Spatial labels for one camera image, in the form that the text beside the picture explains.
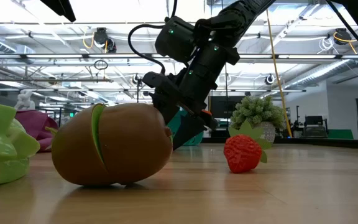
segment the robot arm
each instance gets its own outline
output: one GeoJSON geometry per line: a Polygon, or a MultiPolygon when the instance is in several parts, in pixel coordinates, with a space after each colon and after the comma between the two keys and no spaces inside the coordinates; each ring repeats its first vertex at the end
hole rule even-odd
{"type": "Polygon", "coordinates": [[[157,52],[178,62],[193,61],[178,75],[149,72],[142,81],[155,88],[155,93],[150,95],[166,123],[174,117],[179,106],[188,112],[181,118],[181,126],[173,139],[174,149],[206,130],[205,126],[216,128],[217,121],[203,112],[204,101],[209,92],[217,88],[215,81],[225,64],[235,65],[239,61],[234,46],[273,2],[237,1],[215,17],[198,20],[195,26],[177,16],[165,19],[166,24],[155,43],[157,52]]]}

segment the security camera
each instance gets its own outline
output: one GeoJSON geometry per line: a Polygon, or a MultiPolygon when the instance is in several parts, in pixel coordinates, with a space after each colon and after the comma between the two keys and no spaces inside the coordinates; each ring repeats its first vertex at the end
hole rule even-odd
{"type": "Polygon", "coordinates": [[[137,85],[139,83],[139,86],[142,86],[142,77],[138,76],[137,74],[132,76],[132,83],[137,85]]]}
{"type": "Polygon", "coordinates": [[[274,76],[272,74],[270,74],[269,76],[267,76],[265,78],[265,84],[272,85],[274,83],[274,80],[275,80],[274,76]]]}

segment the wall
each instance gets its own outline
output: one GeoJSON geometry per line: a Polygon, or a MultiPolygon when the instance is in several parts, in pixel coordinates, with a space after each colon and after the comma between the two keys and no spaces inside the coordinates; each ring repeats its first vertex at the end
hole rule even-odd
{"type": "Polygon", "coordinates": [[[357,103],[358,86],[328,85],[328,128],[351,129],[358,139],[357,103]]]}
{"type": "Polygon", "coordinates": [[[306,87],[305,90],[305,93],[290,93],[285,97],[285,106],[291,109],[291,122],[296,120],[297,105],[299,106],[299,121],[302,123],[305,122],[306,115],[321,115],[324,119],[329,119],[326,82],[323,81],[316,87],[306,87]]]}

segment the pink toy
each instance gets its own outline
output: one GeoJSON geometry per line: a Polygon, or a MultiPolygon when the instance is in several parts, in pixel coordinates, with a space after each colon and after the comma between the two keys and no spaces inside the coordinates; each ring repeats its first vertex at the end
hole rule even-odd
{"type": "Polygon", "coordinates": [[[36,110],[19,110],[15,116],[24,127],[27,134],[35,138],[41,145],[38,152],[50,152],[53,135],[45,127],[58,129],[56,121],[49,118],[46,113],[36,110]]]}

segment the wooden table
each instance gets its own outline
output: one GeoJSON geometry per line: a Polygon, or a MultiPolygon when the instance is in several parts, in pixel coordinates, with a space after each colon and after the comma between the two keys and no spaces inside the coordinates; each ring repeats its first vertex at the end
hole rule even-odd
{"type": "Polygon", "coordinates": [[[358,149],[278,144],[268,160],[231,174],[222,144],[184,147],[136,185],[89,189],[37,154],[26,177],[0,185],[0,223],[358,224],[358,149]]]}

